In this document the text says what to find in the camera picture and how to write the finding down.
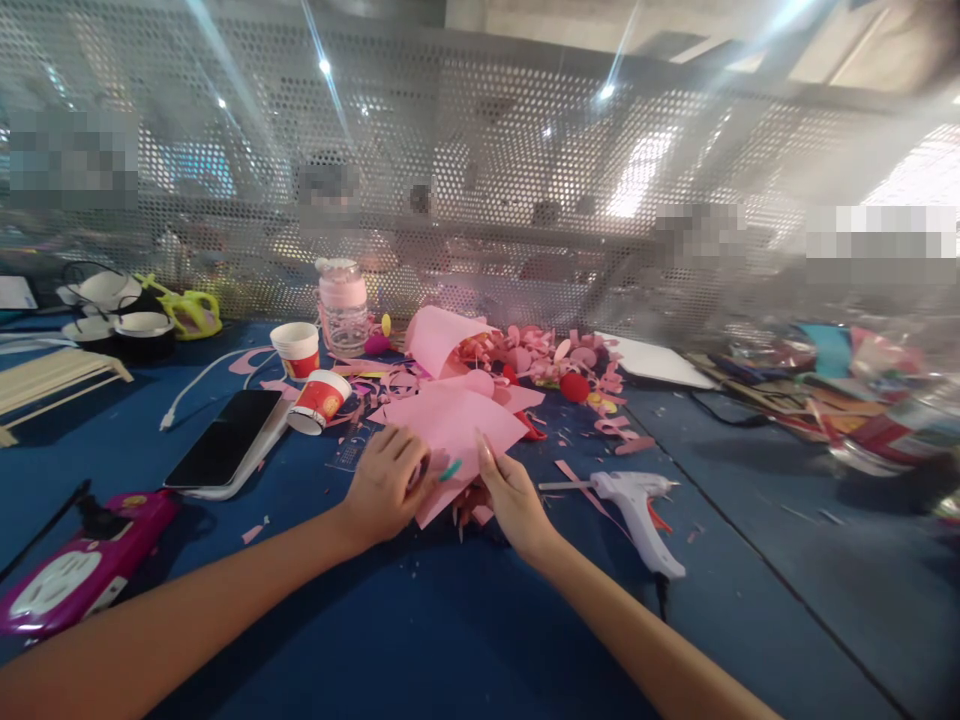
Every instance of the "yellow watering can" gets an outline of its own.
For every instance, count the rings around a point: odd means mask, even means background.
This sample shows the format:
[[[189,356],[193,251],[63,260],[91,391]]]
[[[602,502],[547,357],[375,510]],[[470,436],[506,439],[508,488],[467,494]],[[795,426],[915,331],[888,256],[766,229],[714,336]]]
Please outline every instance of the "yellow watering can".
[[[158,283],[153,273],[134,277],[144,288],[154,287],[163,293],[158,300],[173,320],[177,340],[203,340],[223,330],[220,303],[213,295],[194,290],[179,295]]]

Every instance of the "blue tabletop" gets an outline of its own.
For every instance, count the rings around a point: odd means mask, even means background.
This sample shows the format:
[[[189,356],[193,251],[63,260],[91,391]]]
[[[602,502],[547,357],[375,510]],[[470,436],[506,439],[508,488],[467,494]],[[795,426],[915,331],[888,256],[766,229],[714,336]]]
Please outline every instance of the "blue tabletop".
[[[636,419],[894,704],[960,717],[956,530],[909,514],[901,480],[840,468],[823,445],[724,425],[682,393],[635,392]]]
[[[0,505],[0,565],[85,477],[93,478],[102,500],[159,486],[243,378],[228,372],[225,362],[181,402],[174,427],[160,433],[173,398],[218,355],[266,344],[268,330],[238,327],[183,344],[175,362],[134,369],[133,384],[112,383],[85,396],[85,402],[19,426],[21,445],[0,450],[6,490]],[[262,379],[280,373],[276,365],[263,370]],[[650,397],[634,389],[628,396],[646,422]],[[671,412],[672,406],[659,419],[666,421]],[[676,422],[693,412],[698,411],[687,408],[682,415],[677,410]],[[782,570],[757,555],[742,528],[728,524],[723,515],[731,515],[722,508],[718,512],[711,493],[709,500],[702,494],[703,477],[715,480],[716,468],[723,465],[719,449],[718,457],[700,468],[674,462],[682,443],[673,439],[664,443],[666,452],[654,448],[615,457],[606,454],[607,441],[592,431],[596,415],[591,411],[550,393],[537,414],[547,421],[550,437],[520,443],[512,453],[536,481],[563,480],[553,463],[563,458],[584,478],[600,469],[629,469],[680,482],[671,493],[673,502],[657,505],[674,528],[666,543],[688,571],[671,588],[670,619],[680,633],[786,717],[897,717],[852,653],[811,614],[806,598],[798,599],[796,590],[784,585],[778,576]],[[650,429],[658,440],[670,435]],[[569,446],[558,444],[558,430],[572,440]],[[766,437],[748,432],[737,437],[749,438],[743,442]],[[241,534],[264,515],[271,522],[260,538],[341,500],[350,476],[325,465],[338,448],[336,437],[336,429],[320,438],[288,432],[237,497],[223,503],[187,500],[129,592],[240,550]],[[769,435],[767,441],[794,442],[782,435]],[[785,460],[764,472],[786,483],[796,463],[793,456]],[[649,572],[608,519],[580,493],[548,502],[548,514],[564,536],[641,602],[656,607]],[[609,509],[619,517],[614,506]],[[751,522],[748,515],[745,511],[737,522]],[[777,519],[786,535],[783,552],[791,552],[789,518]],[[76,526],[74,519],[62,521],[0,592],[53,553]],[[698,526],[704,532],[691,540]],[[655,717],[563,600],[498,540],[495,528],[470,528],[461,545],[446,513],[426,530],[409,528],[282,603],[153,716],[252,718],[279,711],[283,716],[369,717],[400,711],[477,718],[491,712],[524,718]],[[0,661],[18,651],[15,641],[0,638]]]

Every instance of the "white cable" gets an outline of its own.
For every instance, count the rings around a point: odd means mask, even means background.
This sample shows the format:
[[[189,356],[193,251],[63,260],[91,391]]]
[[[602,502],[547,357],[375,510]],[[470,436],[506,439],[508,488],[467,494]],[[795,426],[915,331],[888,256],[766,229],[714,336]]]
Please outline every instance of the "white cable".
[[[250,380],[253,379],[253,376],[256,375],[258,372],[260,372],[260,369],[261,369],[264,365],[266,365],[268,362],[270,362],[271,360],[273,360],[273,358],[275,358],[276,356],[277,356],[277,351],[274,350],[274,351],[270,354],[270,357],[268,357],[268,358],[267,358],[266,360],[264,360],[262,363],[260,363],[259,365],[257,365],[257,366],[253,369],[253,372],[250,373],[249,375],[247,375],[247,379],[243,381],[243,389],[244,389],[244,390],[246,390],[247,387],[250,385]],[[284,379],[284,380],[287,379],[287,366],[286,366],[286,365],[283,366],[283,379]]]
[[[167,410],[167,414],[164,415],[163,420],[160,421],[160,432],[163,432],[164,430],[169,428],[171,425],[173,425],[173,418],[177,410],[177,404],[183,399],[183,396],[187,394],[190,388],[192,388],[194,385],[200,382],[200,380],[203,379],[203,376],[206,375],[208,372],[210,372],[210,369],[213,368],[214,365],[218,364],[221,360],[226,360],[228,357],[233,357],[234,355],[242,355],[244,353],[250,352],[250,350],[269,350],[270,347],[271,346],[266,345],[262,348],[245,348],[243,350],[234,350],[233,352],[227,353],[226,355],[221,355],[212,363],[207,365],[207,367],[203,369],[203,372],[201,372],[193,380],[191,380],[190,384],[187,385],[183,390],[181,390],[180,394],[177,395],[177,397],[174,399],[173,404],[170,406],[170,409]]]

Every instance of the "white glue gun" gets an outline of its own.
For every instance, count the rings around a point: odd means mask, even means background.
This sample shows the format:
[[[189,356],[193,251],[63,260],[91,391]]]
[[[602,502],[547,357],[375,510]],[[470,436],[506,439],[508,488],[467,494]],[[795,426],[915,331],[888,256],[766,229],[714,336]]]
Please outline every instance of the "white glue gun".
[[[604,500],[613,500],[630,530],[633,544],[652,573],[662,573],[669,580],[685,577],[687,571],[674,560],[653,526],[647,500],[663,497],[679,483],[651,473],[593,473],[590,482],[540,483],[541,490],[573,490],[593,488]]]

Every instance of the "hand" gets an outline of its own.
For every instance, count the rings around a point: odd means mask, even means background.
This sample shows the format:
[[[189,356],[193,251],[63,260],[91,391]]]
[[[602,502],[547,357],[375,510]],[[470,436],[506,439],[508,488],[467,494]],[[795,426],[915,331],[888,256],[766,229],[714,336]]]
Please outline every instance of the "hand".
[[[340,504],[347,531],[365,546],[396,537],[443,472],[439,462],[429,461],[427,444],[408,428],[388,425],[374,435]],[[408,489],[411,479],[415,482]]]
[[[469,519],[470,509],[488,497],[500,529],[520,556],[531,564],[549,553],[560,535],[543,511],[540,496],[533,487],[527,469],[506,455],[494,460],[486,439],[477,433],[480,478],[484,490],[473,489],[463,503],[461,523]]]

